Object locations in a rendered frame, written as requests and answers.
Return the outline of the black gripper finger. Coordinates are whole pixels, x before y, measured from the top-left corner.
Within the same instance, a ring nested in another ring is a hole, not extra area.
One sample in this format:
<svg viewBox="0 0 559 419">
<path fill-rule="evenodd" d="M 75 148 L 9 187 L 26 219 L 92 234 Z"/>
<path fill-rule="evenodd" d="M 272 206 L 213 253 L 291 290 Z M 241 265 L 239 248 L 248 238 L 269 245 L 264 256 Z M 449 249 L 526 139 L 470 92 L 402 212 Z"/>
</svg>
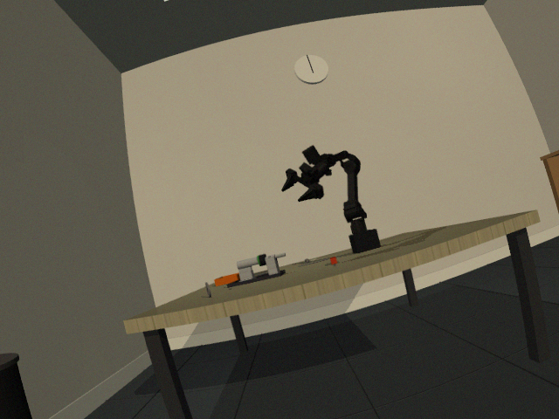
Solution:
<svg viewBox="0 0 559 419">
<path fill-rule="evenodd" d="M 308 191 L 306 193 L 304 193 L 299 199 L 298 202 L 301 201 L 305 201 L 308 199 L 317 199 L 317 192 L 316 192 L 316 188 L 314 188 L 313 186 L 310 185 Z"/>
<path fill-rule="evenodd" d="M 281 190 L 282 192 L 291 188 L 294 185 L 292 175 L 290 175 L 289 173 L 286 173 L 286 177 L 287 177 L 287 179 L 286 179 L 286 182 L 285 182 L 285 184 L 284 184 L 284 186 Z"/>
</svg>

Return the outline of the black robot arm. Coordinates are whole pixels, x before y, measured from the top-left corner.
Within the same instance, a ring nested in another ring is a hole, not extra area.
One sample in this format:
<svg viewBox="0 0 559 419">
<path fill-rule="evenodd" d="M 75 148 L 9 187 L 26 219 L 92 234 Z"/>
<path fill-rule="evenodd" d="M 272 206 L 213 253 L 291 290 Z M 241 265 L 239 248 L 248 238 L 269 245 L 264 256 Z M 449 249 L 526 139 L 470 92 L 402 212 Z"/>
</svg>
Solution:
<svg viewBox="0 0 559 419">
<path fill-rule="evenodd" d="M 310 165 L 314 165 L 312 168 L 304 162 L 299 167 L 302 174 L 310 177 L 310 181 L 313 181 L 316 178 L 318 172 L 321 174 L 321 177 L 323 175 L 331 176 L 332 170 L 329 168 L 333 167 L 338 161 L 340 161 L 341 167 L 348 176 L 348 201 L 343 204 L 344 216 L 346 217 L 347 222 L 351 223 L 350 229 L 352 230 L 353 235 L 368 231 L 364 221 L 364 219 L 367 218 L 367 214 L 362 209 L 362 205 L 358 201 L 357 174 L 361 169 L 360 160 L 355 155 L 349 154 L 347 150 L 344 150 L 336 155 L 319 155 L 314 146 L 309 146 L 302 153 L 305 155 L 308 163 Z M 342 161 L 345 159 L 349 159 L 349 161 Z M 353 220 L 358 217 L 360 218 Z"/>
</svg>

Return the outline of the orange rectangular tray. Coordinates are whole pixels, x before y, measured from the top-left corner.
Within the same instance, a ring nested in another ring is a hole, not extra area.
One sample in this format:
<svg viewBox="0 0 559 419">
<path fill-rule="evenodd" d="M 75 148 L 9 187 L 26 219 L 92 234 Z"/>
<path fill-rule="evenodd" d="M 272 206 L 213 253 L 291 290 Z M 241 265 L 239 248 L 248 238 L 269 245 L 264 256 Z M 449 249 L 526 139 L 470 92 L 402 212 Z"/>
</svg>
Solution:
<svg viewBox="0 0 559 419">
<path fill-rule="evenodd" d="M 215 285 L 216 285 L 216 286 L 229 284 L 229 283 L 231 283 L 231 282 L 235 282 L 236 280 L 240 280 L 239 272 L 238 272 L 238 273 L 231 274 L 231 275 L 229 275 L 229 276 L 222 277 L 222 278 L 219 277 L 219 278 L 214 279 L 214 280 L 215 280 Z"/>
</svg>

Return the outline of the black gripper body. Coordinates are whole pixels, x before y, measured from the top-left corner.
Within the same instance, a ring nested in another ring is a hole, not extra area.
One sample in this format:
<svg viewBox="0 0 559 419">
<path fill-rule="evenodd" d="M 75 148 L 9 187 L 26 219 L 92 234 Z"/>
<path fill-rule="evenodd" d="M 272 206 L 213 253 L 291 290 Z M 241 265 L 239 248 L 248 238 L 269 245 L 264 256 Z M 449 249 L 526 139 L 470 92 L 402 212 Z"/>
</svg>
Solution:
<svg viewBox="0 0 559 419">
<path fill-rule="evenodd" d="M 313 181 L 310 181 L 310 177 L 305 175 L 305 174 L 301 174 L 301 177 L 299 177 L 297 175 L 297 171 L 289 168 L 288 170 L 286 170 L 286 173 L 289 173 L 290 175 L 292 175 L 293 178 L 293 183 L 296 182 L 300 182 L 301 184 L 303 184 L 306 187 L 310 187 L 313 186 L 314 188 L 316 188 L 316 192 L 317 192 L 317 197 L 319 199 L 322 199 L 322 197 L 324 197 L 324 188 L 322 185 L 320 185 L 318 182 L 320 182 L 321 179 L 321 174 L 318 172 L 318 175 L 316 176 L 316 178 Z"/>
</svg>

